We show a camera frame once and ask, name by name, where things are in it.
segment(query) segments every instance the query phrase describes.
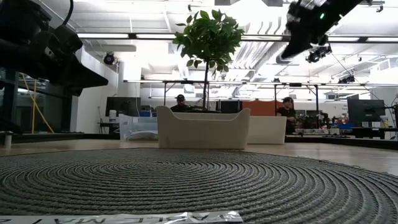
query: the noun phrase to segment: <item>wooden floor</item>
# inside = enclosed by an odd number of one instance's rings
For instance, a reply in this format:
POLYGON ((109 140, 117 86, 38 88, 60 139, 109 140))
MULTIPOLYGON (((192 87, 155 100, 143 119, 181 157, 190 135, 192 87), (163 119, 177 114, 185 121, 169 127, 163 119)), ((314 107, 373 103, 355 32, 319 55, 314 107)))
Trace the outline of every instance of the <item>wooden floor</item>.
MULTIPOLYGON (((72 140, 14 144, 11 149, 1 149, 0 156, 60 152, 74 150, 119 149, 157 147, 156 142, 125 142, 118 140, 72 140)), ((300 156, 338 162, 365 169, 398 175, 398 151, 332 144, 288 143, 283 146, 248 145, 247 152, 282 156, 300 156)))

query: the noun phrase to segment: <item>rug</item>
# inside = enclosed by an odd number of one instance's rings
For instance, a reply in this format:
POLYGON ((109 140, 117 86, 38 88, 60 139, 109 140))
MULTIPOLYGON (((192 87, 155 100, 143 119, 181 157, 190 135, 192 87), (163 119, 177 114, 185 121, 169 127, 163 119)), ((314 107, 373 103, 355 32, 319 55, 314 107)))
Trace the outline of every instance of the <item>rug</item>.
POLYGON ((235 210, 245 223, 397 223, 398 178, 301 157, 116 149, 0 158, 0 215, 235 210))

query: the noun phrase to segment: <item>cap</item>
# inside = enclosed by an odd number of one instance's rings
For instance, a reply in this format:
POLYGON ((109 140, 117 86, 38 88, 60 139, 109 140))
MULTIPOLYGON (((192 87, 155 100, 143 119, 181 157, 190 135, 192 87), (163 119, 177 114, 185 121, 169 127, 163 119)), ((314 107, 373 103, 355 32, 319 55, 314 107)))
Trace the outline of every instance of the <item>cap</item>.
POLYGON ((184 101, 184 100, 185 100, 185 96, 184 96, 184 95, 179 94, 179 95, 177 96, 177 101, 181 102, 181 101, 184 101))

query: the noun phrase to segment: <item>man wearing cap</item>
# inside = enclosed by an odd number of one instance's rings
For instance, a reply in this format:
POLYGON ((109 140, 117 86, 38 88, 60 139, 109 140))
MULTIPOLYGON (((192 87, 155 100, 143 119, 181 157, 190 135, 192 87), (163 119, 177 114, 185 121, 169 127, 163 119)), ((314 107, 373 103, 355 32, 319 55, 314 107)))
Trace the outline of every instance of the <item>man wearing cap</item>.
POLYGON ((184 95, 179 94, 177 96, 177 105, 170 108, 173 112, 183 113, 189 110, 189 106, 185 104, 184 95))

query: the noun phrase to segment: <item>computer monitor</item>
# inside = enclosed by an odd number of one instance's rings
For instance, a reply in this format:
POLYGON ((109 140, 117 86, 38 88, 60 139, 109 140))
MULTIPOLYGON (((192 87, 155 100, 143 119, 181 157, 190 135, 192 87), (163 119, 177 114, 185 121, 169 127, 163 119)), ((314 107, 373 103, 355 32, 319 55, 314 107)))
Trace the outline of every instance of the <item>computer monitor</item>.
POLYGON ((110 110, 116 110, 119 113, 128 116, 139 116, 139 108, 141 108, 141 98, 136 97, 108 97, 106 99, 105 116, 109 116, 110 110))
POLYGON ((355 126, 362 122, 380 121, 380 116, 386 115, 384 100, 347 100, 349 121, 355 126))

